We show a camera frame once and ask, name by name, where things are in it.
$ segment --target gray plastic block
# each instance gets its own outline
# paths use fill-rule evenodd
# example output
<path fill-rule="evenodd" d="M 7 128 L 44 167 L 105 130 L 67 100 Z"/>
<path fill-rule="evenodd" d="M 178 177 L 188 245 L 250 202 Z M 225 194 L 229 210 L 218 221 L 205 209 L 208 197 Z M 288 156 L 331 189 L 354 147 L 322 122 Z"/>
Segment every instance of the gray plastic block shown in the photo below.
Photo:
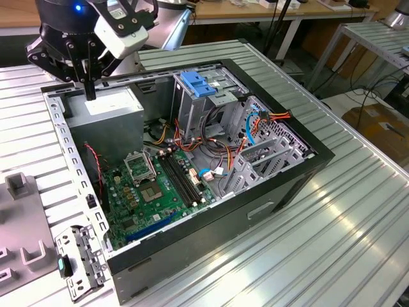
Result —
<path fill-rule="evenodd" d="M 14 200 L 29 196 L 31 194 L 31 188 L 27 182 L 26 176 L 23 173 L 12 174 L 5 179 L 7 191 L 10 193 Z"/>
<path fill-rule="evenodd" d="M 23 264 L 28 266 L 31 272 L 38 271 L 49 264 L 50 252 L 44 246 L 43 241 L 38 241 L 39 250 L 29 253 L 25 248 L 20 248 Z"/>
<path fill-rule="evenodd" d="M 0 297 L 57 268 L 34 177 L 17 173 L 4 181 L 0 184 Z"/>
<path fill-rule="evenodd" d="M 7 285 L 15 283 L 18 280 L 19 276 L 15 271 L 9 267 L 5 270 L 0 271 L 0 289 L 4 288 Z"/>
<path fill-rule="evenodd" d="M 7 248 L 0 248 L 0 264 L 5 264 L 6 262 L 14 259 L 14 254 Z"/>

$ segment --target ram slot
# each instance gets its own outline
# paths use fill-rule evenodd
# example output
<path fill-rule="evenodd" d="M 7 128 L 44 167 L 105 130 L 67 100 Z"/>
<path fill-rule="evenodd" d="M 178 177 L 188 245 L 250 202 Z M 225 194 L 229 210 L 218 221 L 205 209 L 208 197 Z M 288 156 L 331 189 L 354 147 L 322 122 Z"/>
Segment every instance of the ram slot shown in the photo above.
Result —
<path fill-rule="evenodd" d="M 184 190 L 183 186 L 180 184 L 176 173 L 174 172 L 173 168 L 171 167 L 167 157 L 163 157 L 159 159 L 159 164 L 164 169 L 166 175 L 169 177 L 170 181 L 172 182 L 174 188 L 178 191 L 178 194 L 182 198 L 183 202 L 186 206 L 190 206 L 191 199 L 188 193 Z"/>
<path fill-rule="evenodd" d="M 189 193 L 191 199 L 193 201 L 199 202 L 201 199 L 199 193 L 195 190 L 193 183 L 185 176 L 180 165 L 176 162 L 176 160 L 173 157 L 169 158 L 169 162 L 173 169 L 179 174 L 180 180 L 185 184 L 185 188 L 187 189 L 187 192 Z"/>

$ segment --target table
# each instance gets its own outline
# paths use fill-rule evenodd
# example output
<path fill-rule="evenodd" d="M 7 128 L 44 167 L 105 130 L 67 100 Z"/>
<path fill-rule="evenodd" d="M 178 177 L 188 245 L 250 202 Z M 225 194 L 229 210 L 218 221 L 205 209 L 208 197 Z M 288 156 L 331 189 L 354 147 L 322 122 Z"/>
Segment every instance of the table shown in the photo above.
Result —
<path fill-rule="evenodd" d="M 28 27 L 22 28 L 22 34 L 38 34 L 38 26 L 40 20 L 36 14 L 10 10 L 4 12 L 6 17 L 4 20 L 1 18 L 0 9 L 0 35 L 17 35 L 19 28 L 15 27 Z M 337 12 L 333 11 L 316 0 L 309 0 L 308 3 L 301 4 L 297 10 L 288 10 L 284 20 L 291 20 L 291 25 L 284 37 L 284 41 L 277 54 L 277 59 L 284 59 L 288 51 L 291 42 L 294 39 L 300 23 L 304 19 L 333 19 L 333 18 L 350 18 L 350 17 L 363 17 L 363 22 L 369 22 L 378 9 L 374 6 L 368 10 L 362 10 L 358 8 L 351 9 L 351 11 Z M 239 23 L 239 22 L 261 22 L 271 21 L 274 10 L 264 8 L 258 4 L 249 4 L 246 7 L 239 8 L 231 4 L 228 0 L 222 0 L 219 3 L 216 2 L 204 2 L 198 3 L 196 6 L 196 18 L 191 19 L 191 24 L 227 24 L 227 23 Z"/>
<path fill-rule="evenodd" d="M 343 35 L 351 38 L 351 47 L 358 43 L 385 60 L 373 74 L 374 79 L 369 87 L 374 85 L 374 82 L 377 80 L 387 63 L 394 65 L 398 69 L 402 68 L 402 71 L 407 74 L 409 73 L 409 57 L 405 56 L 401 52 L 402 47 L 409 45 L 409 29 L 396 31 L 381 22 L 369 22 L 366 24 L 343 24 L 338 27 L 320 60 L 315 66 L 312 77 L 307 85 L 308 90 L 311 90 L 313 87 L 322 68 L 331 55 L 331 52 L 334 50 L 337 42 Z M 340 62 L 339 65 L 345 60 L 345 57 L 346 54 L 341 55 L 340 59 L 338 60 L 338 62 Z"/>
<path fill-rule="evenodd" d="M 392 306 L 409 284 L 409 175 L 247 43 L 144 51 L 148 70 L 233 59 L 335 157 L 283 211 L 148 289 L 125 306 Z M 86 223 L 32 65 L 0 69 L 0 180 L 36 178 L 53 236 Z M 117 306 L 112 281 L 76 306 Z M 52 272 L 4 306 L 66 306 Z"/>

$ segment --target cardboard box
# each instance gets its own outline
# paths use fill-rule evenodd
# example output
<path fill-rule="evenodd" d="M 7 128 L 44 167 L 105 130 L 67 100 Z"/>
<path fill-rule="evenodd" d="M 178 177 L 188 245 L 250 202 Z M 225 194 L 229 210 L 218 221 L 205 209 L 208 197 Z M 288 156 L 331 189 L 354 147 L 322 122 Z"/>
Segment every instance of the cardboard box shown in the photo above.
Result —
<path fill-rule="evenodd" d="M 342 117 L 354 129 L 359 110 L 354 107 Z M 364 107 L 358 131 L 400 166 L 409 164 L 409 126 L 382 104 Z"/>

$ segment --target silver sheet metal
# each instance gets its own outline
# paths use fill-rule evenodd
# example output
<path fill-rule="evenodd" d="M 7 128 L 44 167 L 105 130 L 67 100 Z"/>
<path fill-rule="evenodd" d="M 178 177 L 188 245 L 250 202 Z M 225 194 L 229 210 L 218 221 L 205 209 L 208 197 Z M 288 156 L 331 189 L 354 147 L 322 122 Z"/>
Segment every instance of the silver sheet metal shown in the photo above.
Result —
<path fill-rule="evenodd" d="M 283 211 L 126 306 L 392 306 L 409 284 L 409 176 L 246 43 L 141 52 L 148 70 L 221 58 L 233 58 L 336 157 Z M 40 95 L 53 81 L 32 66 L 3 68 L 0 80 L 0 182 L 18 171 L 35 176 L 56 236 L 84 216 Z M 0 301 L 71 304 L 58 272 Z M 79 303 L 117 305 L 110 281 Z"/>
<path fill-rule="evenodd" d="M 368 22 L 345 24 L 341 31 L 397 68 L 408 67 L 409 57 L 402 47 L 409 46 L 409 28 L 398 31 L 381 22 Z"/>

